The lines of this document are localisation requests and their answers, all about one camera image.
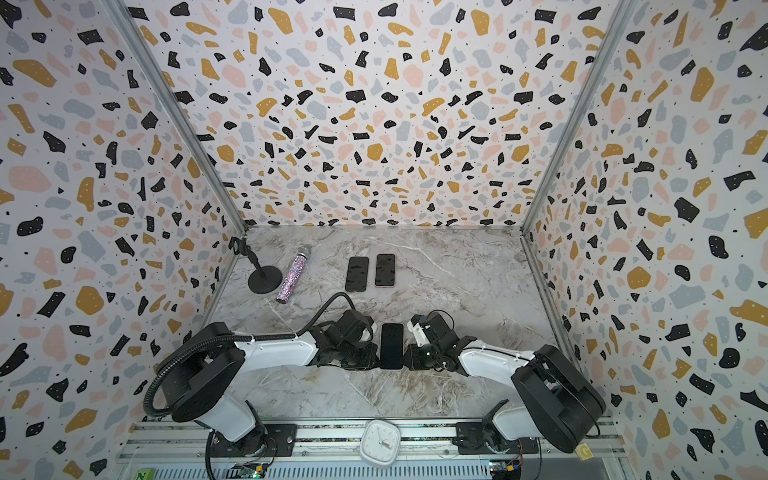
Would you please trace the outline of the blue smartphone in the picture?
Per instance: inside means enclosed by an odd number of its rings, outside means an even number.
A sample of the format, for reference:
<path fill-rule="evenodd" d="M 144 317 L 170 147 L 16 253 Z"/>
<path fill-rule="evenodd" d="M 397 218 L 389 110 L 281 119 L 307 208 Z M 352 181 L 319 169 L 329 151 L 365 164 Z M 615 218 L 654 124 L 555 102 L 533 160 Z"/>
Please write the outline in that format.
<path fill-rule="evenodd" d="M 380 368 L 401 370 L 403 368 L 404 326 L 400 323 L 386 323 L 381 329 Z"/>

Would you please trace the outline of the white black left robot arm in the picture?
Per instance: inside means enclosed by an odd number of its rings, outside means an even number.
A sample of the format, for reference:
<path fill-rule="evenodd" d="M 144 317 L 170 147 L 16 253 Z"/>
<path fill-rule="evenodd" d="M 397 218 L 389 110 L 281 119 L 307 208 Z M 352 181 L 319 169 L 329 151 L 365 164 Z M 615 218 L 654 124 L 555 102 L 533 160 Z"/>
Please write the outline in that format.
<path fill-rule="evenodd" d="M 255 409 L 227 390 L 251 371 L 277 367 L 378 366 L 371 317 L 346 310 L 299 334 L 237 334 L 222 322 L 205 327 L 160 366 L 154 389 L 145 396 L 148 415 L 197 422 L 229 442 L 261 438 L 265 430 Z"/>

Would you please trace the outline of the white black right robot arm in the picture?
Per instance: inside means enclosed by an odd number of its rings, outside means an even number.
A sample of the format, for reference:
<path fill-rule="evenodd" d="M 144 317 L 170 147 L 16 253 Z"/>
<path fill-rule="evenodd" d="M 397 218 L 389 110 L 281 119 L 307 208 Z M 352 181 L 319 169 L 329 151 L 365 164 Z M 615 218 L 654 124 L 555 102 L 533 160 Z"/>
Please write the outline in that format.
<path fill-rule="evenodd" d="M 406 368 L 484 378 L 512 388 L 522 401 L 510 409 L 507 399 L 499 401 L 481 420 L 479 432 L 461 437 L 459 446 L 504 454 L 522 438 L 542 438 L 573 453 L 599 427 L 605 401 L 557 347 L 518 351 L 460 337 L 443 311 L 415 315 L 406 328 L 415 339 L 405 350 Z"/>

